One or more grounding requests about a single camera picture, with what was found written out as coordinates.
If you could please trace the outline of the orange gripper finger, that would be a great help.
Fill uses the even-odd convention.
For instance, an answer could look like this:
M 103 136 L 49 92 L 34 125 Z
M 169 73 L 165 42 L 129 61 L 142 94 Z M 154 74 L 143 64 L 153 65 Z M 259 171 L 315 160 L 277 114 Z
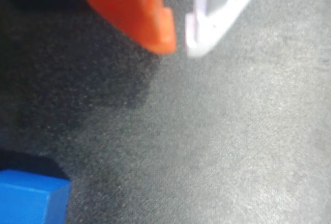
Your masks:
M 156 54 L 176 50 L 176 33 L 171 8 L 163 0 L 86 0 L 115 28 L 143 48 Z

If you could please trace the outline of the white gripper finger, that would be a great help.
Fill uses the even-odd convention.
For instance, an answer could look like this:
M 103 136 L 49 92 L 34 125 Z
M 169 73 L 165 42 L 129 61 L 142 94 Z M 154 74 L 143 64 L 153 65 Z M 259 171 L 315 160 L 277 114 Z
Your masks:
M 251 0 L 193 0 L 185 16 L 186 52 L 189 57 L 209 53 L 235 23 Z

